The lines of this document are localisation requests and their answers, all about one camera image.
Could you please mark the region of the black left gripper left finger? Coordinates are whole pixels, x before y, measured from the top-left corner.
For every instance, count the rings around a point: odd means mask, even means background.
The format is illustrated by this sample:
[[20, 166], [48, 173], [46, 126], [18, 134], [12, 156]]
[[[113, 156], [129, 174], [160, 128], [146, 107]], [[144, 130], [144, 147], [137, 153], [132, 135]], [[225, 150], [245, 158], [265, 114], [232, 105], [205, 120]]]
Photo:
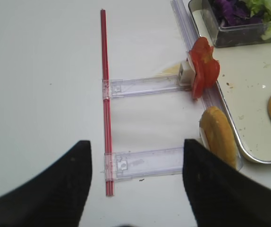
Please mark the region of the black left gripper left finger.
[[91, 143], [81, 140], [35, 178], [0, 197], [0, 227], [79, 226], [91, 181]]

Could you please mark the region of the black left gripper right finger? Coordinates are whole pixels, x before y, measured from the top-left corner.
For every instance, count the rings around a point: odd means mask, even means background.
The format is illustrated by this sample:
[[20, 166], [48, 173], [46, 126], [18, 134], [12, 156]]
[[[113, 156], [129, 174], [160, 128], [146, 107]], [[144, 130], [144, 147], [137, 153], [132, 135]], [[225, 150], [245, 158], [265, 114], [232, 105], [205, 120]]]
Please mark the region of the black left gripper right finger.
[[199, 227], [271, 227], [271, 189], [194, 139], [184, 141], [182, 179]]

